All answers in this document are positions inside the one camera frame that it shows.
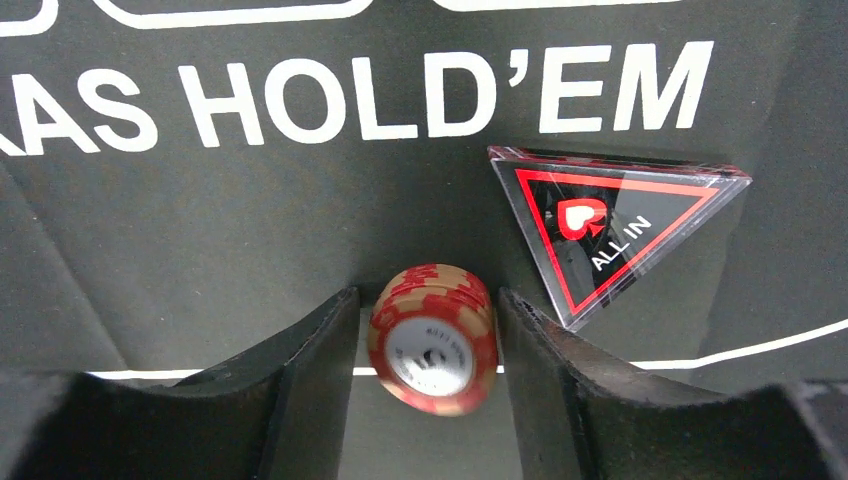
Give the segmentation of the black poker table mat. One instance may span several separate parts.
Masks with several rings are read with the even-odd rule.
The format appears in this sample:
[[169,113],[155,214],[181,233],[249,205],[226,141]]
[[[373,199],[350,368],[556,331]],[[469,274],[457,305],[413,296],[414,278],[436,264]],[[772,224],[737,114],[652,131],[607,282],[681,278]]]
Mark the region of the black poker table mat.
[[[570,331],[491,146],[752,182]],[[430,263],[493,302],[497,375],[467,415],[403,403],[368,356],[378,296]],[[847,385],[846,3],[2,3],[1,373],[170,387],[348,287],[333,479],[527,479],[504,288],[694,387]]]

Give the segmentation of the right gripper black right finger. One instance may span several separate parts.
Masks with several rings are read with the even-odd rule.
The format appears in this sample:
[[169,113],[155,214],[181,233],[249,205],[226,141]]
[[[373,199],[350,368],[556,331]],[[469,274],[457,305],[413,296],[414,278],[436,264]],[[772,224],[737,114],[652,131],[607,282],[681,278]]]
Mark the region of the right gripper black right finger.
[[847,385],[725,395],[652,374],[504,288],[501,338],[527,479],[843,479]]

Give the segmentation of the small red chip stack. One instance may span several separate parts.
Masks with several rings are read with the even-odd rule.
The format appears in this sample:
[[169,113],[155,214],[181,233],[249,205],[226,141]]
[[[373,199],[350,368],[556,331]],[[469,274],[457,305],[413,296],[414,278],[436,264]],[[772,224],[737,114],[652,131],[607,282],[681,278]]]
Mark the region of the small red chip stack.
[[467,415],[488,398],[499,365],[488,289],[452,265],[405,269],[374,304],[367,349],[380,384],[398,400],[432,415]]

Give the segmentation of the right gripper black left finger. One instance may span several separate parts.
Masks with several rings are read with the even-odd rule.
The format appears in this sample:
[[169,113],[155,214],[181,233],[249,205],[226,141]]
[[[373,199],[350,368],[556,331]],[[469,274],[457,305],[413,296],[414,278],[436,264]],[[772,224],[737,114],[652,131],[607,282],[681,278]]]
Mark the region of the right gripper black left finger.
[[1,373],[5,479],[333,479],[360,325],[348,287],[170,387]]

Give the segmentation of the triangular all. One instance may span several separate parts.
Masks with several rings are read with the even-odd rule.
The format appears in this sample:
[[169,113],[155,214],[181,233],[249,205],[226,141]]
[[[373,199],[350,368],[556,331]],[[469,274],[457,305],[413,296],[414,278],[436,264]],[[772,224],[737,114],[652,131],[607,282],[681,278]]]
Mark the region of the triangular all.
[[563,328],[577,331],[752,182],[733,165],[491,146]]

